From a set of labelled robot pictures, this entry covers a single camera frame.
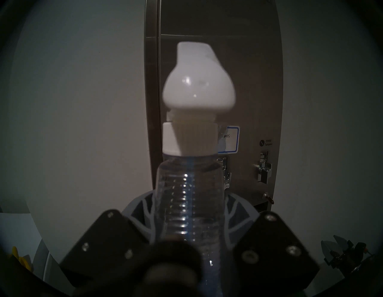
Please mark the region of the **gray left gripper right finger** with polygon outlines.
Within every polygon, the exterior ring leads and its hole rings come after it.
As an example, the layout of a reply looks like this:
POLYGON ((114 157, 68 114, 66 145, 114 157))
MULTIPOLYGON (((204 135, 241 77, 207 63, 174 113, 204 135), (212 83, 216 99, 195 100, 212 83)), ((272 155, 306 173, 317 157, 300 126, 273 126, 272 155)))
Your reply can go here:
POLYGON ((308 287, 318 263, 274 212, 258 212, 246 199, 225 194, 223 285, 308 287))

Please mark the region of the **gray left gripper left finger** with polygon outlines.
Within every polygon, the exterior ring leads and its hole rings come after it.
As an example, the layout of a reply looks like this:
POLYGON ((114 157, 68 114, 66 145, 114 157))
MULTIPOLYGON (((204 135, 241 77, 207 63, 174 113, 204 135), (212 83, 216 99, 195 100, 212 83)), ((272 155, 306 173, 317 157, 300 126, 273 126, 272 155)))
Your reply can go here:
POLYGON ((123 211, 104 211, 60 262, 68 279, 95 279, 146 249, 155 239, 154 192, 134 198, 123 211))

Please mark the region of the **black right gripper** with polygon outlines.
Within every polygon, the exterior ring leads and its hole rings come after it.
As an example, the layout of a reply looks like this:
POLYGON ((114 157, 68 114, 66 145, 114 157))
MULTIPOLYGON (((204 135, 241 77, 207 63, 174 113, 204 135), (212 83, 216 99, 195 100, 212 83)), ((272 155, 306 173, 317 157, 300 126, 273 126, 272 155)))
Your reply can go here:
POLYGON ((345 250, 342 254, 332 250, 331 241, 321 241, 321 248, 324 255, 324 261, 326 264, 330 264, 333 269, 338 269, 342 274, 351 274, 355 270, 358 270, 363 263, 364 255, 369 257, 372 254, 367 249, 367 245, 363 242, 358 242, 356 246, 347 241, 345 238, 333 235, 338 246, 345 250))

